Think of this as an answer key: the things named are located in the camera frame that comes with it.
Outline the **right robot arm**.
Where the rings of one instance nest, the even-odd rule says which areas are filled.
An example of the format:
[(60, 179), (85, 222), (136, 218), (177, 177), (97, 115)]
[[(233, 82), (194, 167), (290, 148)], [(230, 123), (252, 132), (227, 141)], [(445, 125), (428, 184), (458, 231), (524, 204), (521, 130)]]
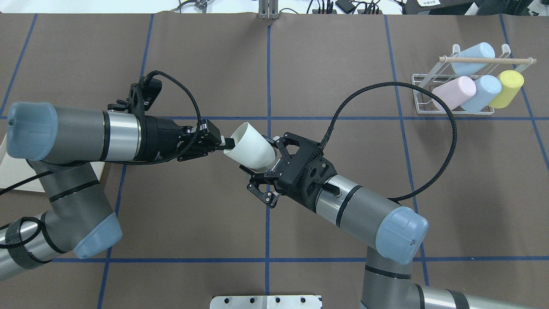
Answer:
[(412, 262), (427, 235), (427, 219), (339, 175), (320, 145), (285, 133), (233, 136), (235, 161), (250, 176), (248, 190), (271, 209), (287, 196), (367, 246), (363, 309), (520, 309), (522, 306), (435, 289), (411, 280)]

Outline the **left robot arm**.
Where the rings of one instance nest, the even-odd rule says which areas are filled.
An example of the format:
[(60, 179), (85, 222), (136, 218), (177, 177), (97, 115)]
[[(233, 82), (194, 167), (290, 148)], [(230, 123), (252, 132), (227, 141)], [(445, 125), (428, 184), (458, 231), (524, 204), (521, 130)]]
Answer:
[(122, 237), (116, 213), (100, 186), (92, 162), (158, 164), (232, 149), (211, 121), (178, 126), (145, 115), (147, 103), (111, 104), (107, 111), (14, 103), (8, 113), (6, 152), (26, 160), (52, 209), (25, 216), (1, 228), (1, 280), (33, 270), (67, 252), (91, 258)]

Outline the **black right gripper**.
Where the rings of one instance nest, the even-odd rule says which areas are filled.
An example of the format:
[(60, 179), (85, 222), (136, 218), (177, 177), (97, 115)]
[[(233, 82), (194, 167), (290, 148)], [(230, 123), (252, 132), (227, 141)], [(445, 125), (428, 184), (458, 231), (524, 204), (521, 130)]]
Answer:
[[(274, 167), (274, 172), (259, 173), (239, 166), (249, 176), (247, 190), (269, 209), (274, 209), (280, 195), (285, 195), (316, 213), (323, 185), (337, 175), (333, 164), (323, 157), (320, 144), (290, 132), (276, 139), (262, 137), (278, 150), (283, 160)], [(298, 147), (296, 153), (290, 154), (289, 146)]]

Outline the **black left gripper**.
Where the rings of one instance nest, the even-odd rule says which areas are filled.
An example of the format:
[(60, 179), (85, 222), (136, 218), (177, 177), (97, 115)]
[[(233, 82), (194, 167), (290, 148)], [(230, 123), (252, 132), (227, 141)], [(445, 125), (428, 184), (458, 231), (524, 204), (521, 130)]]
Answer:
[(169, 118), (145, 116), (140, 119), (140, 125), (140, 162), (151, 163), (175, 156), (190, 144), (196, 131), (199, 132), (198, 137), (187, 151), (177, 156), (177, 160), (193, 160), (206, 156), (208, 152), (235, 148), (235, 139), (222, 135), (208, 119), (202, 119), (196, 128), (179, 126)]

